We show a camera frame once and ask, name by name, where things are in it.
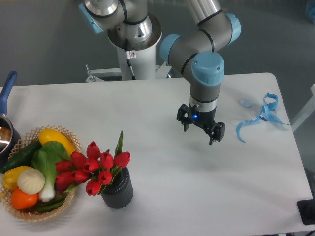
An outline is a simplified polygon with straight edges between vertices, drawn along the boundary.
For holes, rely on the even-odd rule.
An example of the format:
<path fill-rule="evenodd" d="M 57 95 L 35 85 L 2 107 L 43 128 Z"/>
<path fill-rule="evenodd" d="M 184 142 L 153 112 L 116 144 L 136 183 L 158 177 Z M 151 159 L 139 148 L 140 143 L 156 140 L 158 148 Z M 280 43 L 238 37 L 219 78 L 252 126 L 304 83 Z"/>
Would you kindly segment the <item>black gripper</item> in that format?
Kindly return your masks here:
<path fill-rule="evenodd" d="M 176 120 L 181 122 L 184 132 L 188 130 L 190 124 L 205 129 L 210 138 L 209 145 L 212 145 L 213 142 L 220 142 L 225 135 L 225 123 L 215 122 L 216 109 L 201 112 L 192 106 L 182 104 L 177 111 Z"/>

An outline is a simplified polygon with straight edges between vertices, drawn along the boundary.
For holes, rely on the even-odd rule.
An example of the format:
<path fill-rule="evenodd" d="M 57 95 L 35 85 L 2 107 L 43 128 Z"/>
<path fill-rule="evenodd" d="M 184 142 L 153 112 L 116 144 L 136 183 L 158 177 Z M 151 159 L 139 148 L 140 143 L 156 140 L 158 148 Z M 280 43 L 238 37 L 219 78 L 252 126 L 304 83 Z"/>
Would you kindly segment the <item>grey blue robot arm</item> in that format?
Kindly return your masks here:
<path fill-rule="evenodd" d="M 187 38 L 162 38 L 161 24 L 148 12 L 145 0 L 84 0 L 79 11 L 95 33 L 106 32 L 116 47 L 123 80 L 153 79 L 159 53 L 190 84 L 189 104 L 178 109 L 177 120 L 185 130 L 194 124 L 210 142 L 219 142 L 225 125 L 214 120 L 224 77 L 218 51 L 240 36 L 241 25 L 216 0 L 189 0 L 187 6 L 198 27 Z"/>

